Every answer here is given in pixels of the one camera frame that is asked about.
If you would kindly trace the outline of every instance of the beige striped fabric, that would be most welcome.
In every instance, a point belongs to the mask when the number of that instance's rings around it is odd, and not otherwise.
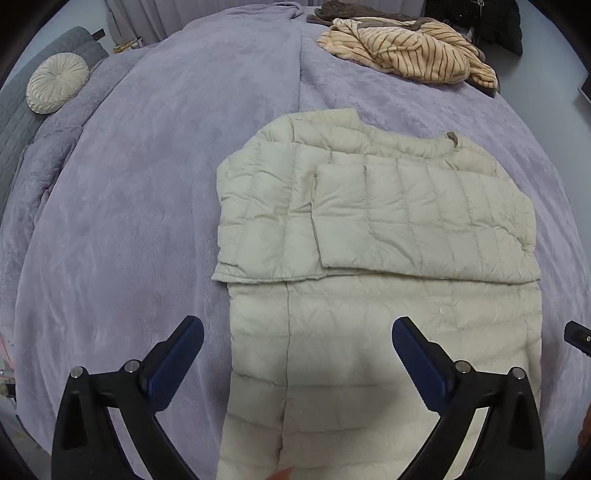
[[[423,83],[470,79],[496,89],[495,71],[481,61],[478,48],[432,18],[401,22],[386,18],[336,18],[318,45],[340,59]]]

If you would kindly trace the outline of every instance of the round white pillow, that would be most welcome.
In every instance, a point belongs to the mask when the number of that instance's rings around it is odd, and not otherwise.
[[[37,67],[27,85],[27,105],[35,113],[53,113],[88,81],[88,65],[75,53],[56,53]]]

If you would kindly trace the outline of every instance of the metal screw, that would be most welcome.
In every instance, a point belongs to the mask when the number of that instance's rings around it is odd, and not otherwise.
[[[78,378],[78,377],[82,376],[83,373],[84,373],[84,369],[82,367],[74,367],[70,371],[70,376],[72,378]]]
[[[465,360],[458,360],[456,362],[456,370],[462,374],[467,374],[470,370],[472,370],[472,366]]]
[[[523,380],[525,378],[525,370],[520,367],[513,367],[511,373],[517,380]]]
[[[125,370],[127,373],[130,373],[130,374],[135,372],[138,368],[139,368],[139,362],[137,360],[129,360],[123,366],[123,370]]]

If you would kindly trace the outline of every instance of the bed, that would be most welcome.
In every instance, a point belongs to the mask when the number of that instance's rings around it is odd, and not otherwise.
[[[158,419],[198,477],[214,478],[231,366],[228,292],[211,280],[216,167],[280,115],[353,106],[389,131],[423,138],[457,131],[532,198],[545,446],[551,452],[568,441],[574,453],[578,429],[570,419],[584,417],[580,400],[590,385],[587,359],[562,331],[569,320],[589,324],[591,277],[556,170],[502,97],[467,84],[419,85],[339,60],[316,45],[325,27],[307,24],[304,13],[298,4],[250,5],[195,20],[156,46],[105,59],[78,96],[44,120],[0,232],[2,287],[12,280],[1,297],[0,329],[17,370],[24,426],[50,450],[73,366],[118,369],[195,314],[205,346]],[[30,243],[7,273],[7,253],[23,248],[23,218]],[[145,473],[129,438],[122,444]]]

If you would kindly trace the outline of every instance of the gray headboard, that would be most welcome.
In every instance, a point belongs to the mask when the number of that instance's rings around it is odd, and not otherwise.
[[[25,91],[35,69],[56,53],[80,55],[88,68],[108,56],[88,30],[74,27],[41,50],[0,91],[0,219],[19,166],[23,149],[31,143],[47,115],[34,113],[27,105]]]

